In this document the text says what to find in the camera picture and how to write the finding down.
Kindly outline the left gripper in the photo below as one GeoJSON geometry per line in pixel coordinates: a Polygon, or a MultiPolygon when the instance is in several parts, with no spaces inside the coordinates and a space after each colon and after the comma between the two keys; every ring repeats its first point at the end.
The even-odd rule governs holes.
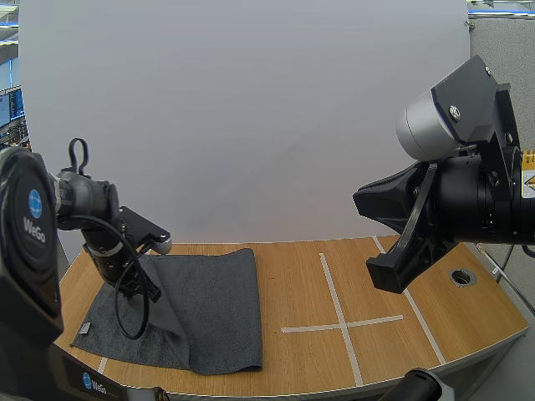
{"type": "Polygon", "coordinates": [[[128,298],[143,294],[141,279],[134,262],[123,246],[110,251],[104,248],[94,249],[94,264],[104,281],[112,287],[116,285],[125,270],[128,270],[121,281],[119,292],[128,298]]]}

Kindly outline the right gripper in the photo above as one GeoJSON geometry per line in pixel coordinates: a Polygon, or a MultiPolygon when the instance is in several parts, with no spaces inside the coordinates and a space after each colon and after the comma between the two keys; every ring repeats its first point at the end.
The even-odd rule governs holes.
{"type": "Polygon", "coordinates": [[[359,188],[353,194],[358,213],[401,234],[388,252],[366,266],[374,287],[401,294],[420,274],[456,247],[456,242],[486,242],[486,184],[481,157],[450,157],[414,163],[359,188]],[[431,193],[435,187],[434,207],[431,193]]]}

